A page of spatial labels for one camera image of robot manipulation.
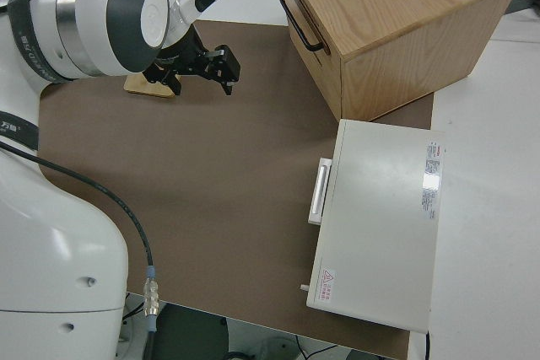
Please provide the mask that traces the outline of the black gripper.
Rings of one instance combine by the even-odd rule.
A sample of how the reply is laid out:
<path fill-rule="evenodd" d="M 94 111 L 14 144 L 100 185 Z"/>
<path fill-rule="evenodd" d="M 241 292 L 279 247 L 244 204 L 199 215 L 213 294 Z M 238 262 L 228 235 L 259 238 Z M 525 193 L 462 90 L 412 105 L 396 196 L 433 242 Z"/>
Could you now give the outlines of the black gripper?
<path fill-rule="evenodd" d="M 181 82 L 176 74 L 197 75 L 218 82 L 226 95 L 240 79 L 240 64 L 227 45 L 211 51 L 202 42 L 194 25 L 171 46 L 163 48 L 152 66 L 143 71 L 148 82 L 146 95 L 173 97 L 181 94 Z"/>

